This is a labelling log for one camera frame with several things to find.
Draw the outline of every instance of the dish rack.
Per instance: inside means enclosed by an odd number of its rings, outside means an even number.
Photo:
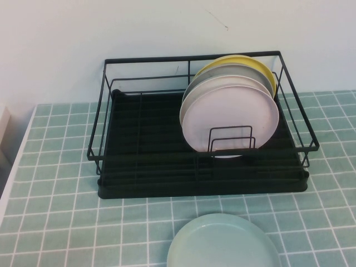
[[[207,152],[196,152],[186,143],[179,123],[182,96],[194,74],[209,61],[235,54],[105,60],[87,151],[87,158],[96,163],[100,176],[99,197],[259,194],[307,189],[308,153],[318,150],[319,142],[281,53],[237,54],[270,61],[272,70],[278,69],[273,74],[279,124],[272,138],[259,149],[254,146],[251,126],[227,125],[212,128]],[[249,130],[248,137],[226,139],[248,139],[248,149],[212,151],[218,141],[212,138],[212,132],[241,127]],[[217,157],[229,155],[241,156]]]

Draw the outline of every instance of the white wall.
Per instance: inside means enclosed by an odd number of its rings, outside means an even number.
[[[95,101],[105,58],[281,50],[299,91],[356,89],[356,2],[2,0],[13,160],[37,103]]]

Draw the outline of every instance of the white plate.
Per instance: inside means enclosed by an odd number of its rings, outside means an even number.
[[[272,241],[254,224],[229,214],[187,223],[169,248],[167,267],[280,267]]]
[[[214,76],[221,75],[239,75],[254,79],[259,83],[262,83],[268,89],[271,97],[273,98],[274,93],[272,84],[263,73],[244,64],[226,63],[208,68],[197,77],[195,77],[195,79],[188,85],[187,89],[185,90],[183,100],[190,93],[190,91],[202,81]]]
[[[279,121],[278,108],[270,95],[249,86],[225,86],[201,95],[185,113],[182,129],[185,140],[196,151],[208,151],[209,131],[213,127],[252,126],[255,148],[265,144]],[[213,130],[211,140],[248,137],[249,128]],[[213,151],[247,149],[249,139],[214,142]]]
[[[208,78],[207,80],[202,81],[197,86],[191,90],[189,95],[184,99],[182,106],[180,108],[179,113],[179,121],[180,125],[182,125],[184,116],[190,105],[196,101],[201,95],[215,90],[220,87],[230,86],[230,85],[244,85],[256,88],[269,94],[268,90],[264,85],[259,83],[258,81],[239,75],[221,75],[221,76],[214,76],[212,78]]]

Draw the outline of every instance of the green tile countertop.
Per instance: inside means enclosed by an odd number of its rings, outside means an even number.
[[[283,267],[356,266],[356,92],[300,99],[321,143],[306,192],[157,199],[98,198],[95,103],[37,106],[0,203],[1,267],[163,267],[179,229],[214,212],[260,227]]]

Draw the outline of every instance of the stacked plates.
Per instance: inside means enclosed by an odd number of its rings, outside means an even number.
[[[259,148],[278,125],[275,92],[271,70],[254,58],[214,60],[195,75],[183,95],[179,119],[187,143],[200,152],[247,149],[253,147],[251,128],[233,126],[251,126]]]

